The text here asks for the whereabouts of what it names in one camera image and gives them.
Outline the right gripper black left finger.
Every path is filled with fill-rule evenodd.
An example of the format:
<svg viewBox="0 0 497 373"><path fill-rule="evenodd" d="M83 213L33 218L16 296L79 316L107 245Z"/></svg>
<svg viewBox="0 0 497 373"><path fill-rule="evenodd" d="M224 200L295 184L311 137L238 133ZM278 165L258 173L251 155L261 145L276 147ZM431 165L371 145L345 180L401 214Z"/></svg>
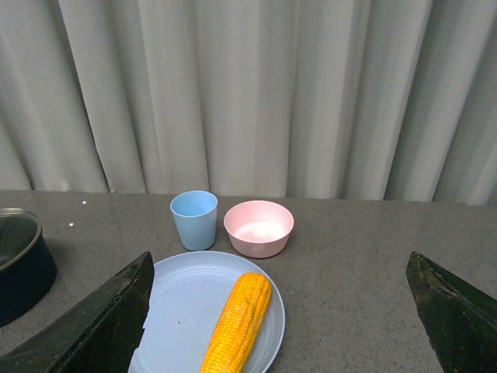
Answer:
<svg viewBox="0 0 497 373"><path fill-rule="evenodd" d="M3 372L126 372L154 280L145 252L46 329L1 357Z"/></svg>

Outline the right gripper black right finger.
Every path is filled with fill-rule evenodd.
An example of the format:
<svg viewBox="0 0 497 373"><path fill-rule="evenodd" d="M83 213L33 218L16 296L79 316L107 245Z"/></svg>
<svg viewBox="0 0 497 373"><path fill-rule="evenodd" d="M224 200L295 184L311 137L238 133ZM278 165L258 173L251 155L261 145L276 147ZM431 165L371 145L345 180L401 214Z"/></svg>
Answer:
<svg viewBox="0 0 497 373"><path fill-rule="evenodd" d="M421 253L406 277L443 371L495 372L496 300Z"/></svg>

